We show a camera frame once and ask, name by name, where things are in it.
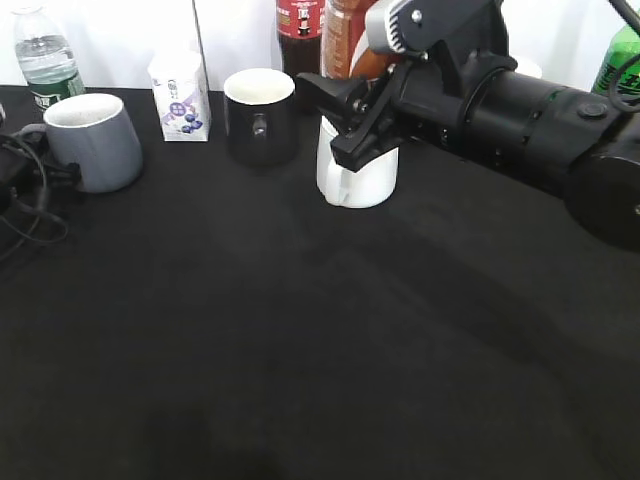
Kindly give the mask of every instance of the plastic bottle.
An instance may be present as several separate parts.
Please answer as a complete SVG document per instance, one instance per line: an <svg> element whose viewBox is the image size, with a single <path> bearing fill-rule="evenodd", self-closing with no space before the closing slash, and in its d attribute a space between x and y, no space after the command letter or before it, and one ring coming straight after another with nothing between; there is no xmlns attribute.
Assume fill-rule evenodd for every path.
<svg viewBox="0 0 640 480"><path fill-rule="evenodd" d="M640 53L640 37L627 25L613 37L592 91L607 95L613 76L637 53ZM620 81L618 92L623 95L640 94L640 64L636 63L627 70Z"/></svg>
<svg viewBox="0 0 640 480"><path fill-rule="evenodd" d="M73 52L42 5L13 10L15 51L38 107L85 93Z"/></svg>
<svg viewBox="0 0 640 480"><path fill-rule="evenodd" d="M284 72L320 73L325 0L278 0L278 38Z"/></svg>
<svg viewBox="0 0 640 480"><path fill-rule="evenodd" d="M330 78L359 75L379 78L395 61L369 48L365 32L367 10L377 0L327 0L322 36L322 74Z"/></svg>

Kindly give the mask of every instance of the white wall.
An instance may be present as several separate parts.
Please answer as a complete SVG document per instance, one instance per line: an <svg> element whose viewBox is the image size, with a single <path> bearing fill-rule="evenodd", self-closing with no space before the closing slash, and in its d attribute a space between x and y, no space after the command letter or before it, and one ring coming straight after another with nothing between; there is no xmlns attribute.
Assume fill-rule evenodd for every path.
<svg viewBox="0 0 640 480"><path fill-rule="evenodd" d="M275 0L196 0L209 80L248 67L281 65ZM89 86L147 88L146 67L162 39L193 43L191 0L49 0ZM640 0L631 0L640 8ZM11 15L0 0L0 84L23 84L13 57ZM514 54L540 64L545 78L590 88L622 20L607 0L505 0Z"/></svg>

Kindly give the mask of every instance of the bottle label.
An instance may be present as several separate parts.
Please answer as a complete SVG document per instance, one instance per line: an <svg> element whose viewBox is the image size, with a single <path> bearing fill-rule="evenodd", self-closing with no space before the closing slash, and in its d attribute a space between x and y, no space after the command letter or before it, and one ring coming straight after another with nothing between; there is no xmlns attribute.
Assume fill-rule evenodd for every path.
<svg viewBox="0 0 640 480"><path fill-rule="evenodd" d="M29 89L33 93L36 105L45 111L51 105L65 98L74 97L86 93L80 74L56 83L30 83Z"/></svg>
<svg viewBox="0 0 640 480"><path fill-rule="evenodd" d="M324 0L278 0L278 31L290 38L322 35Z"/></svg>
<svg viewBox="0 0 640 480"><path fill-rule="evenodd" d="M615 52L608 54L593 85L593 93L607 95L614 75L629 58L629 55L620 55ZM618 84L618 93L621 95L640 94L640 65L633 65L627 69Z"/></svg>
<svg viewBox="0 0 640 480"><path fill-rule="evenodd" d="M342 10L345 2L329 0L326 8L326 30L322 37L321 70L329 78L364 75L369 80L380 78L387 67L397 61L392 55L378 55L369 48L365 29L367 9L376 0L351 2L352 10Z"/></svg>

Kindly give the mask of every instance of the mug handle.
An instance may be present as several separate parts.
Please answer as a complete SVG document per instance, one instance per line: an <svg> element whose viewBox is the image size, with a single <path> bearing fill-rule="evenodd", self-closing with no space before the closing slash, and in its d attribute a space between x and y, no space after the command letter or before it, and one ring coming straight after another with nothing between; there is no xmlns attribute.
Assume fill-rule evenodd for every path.
<svg viewBox="0 0 640 480"><path fill-rule="evenodd" d="M345 169L338 165L333 158L329 162L325 197L331 205L341 206L347 198L346 189L342 188Z"/></svg>
<svg viewBox="0 0 640 480"><path fill-rule="evenodd" d="M253 115L253 138L267 139L267 116L264 113Z"/></svg>

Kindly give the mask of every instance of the green bottle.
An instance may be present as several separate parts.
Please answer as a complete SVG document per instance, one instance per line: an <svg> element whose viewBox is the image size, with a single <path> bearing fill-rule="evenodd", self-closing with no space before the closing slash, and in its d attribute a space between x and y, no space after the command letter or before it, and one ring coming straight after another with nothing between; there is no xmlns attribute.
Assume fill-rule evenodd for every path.
<svg viewBox="0 0 640 480"><path fill-rule="evenodd" d="M14 36L20 68L36 105L44 111L85 89L69 43L36 2L13 11Z"/></svg>
<svg viewBox="0 0 640 480"><path fill-rule="evenodd" d="M637 53L640 53L640 37L627 25L613 37L591 91L607 95L613 76L627 60ZM623 95L640 95L640 62L627 69L620 81L618 92Z"/></svg>

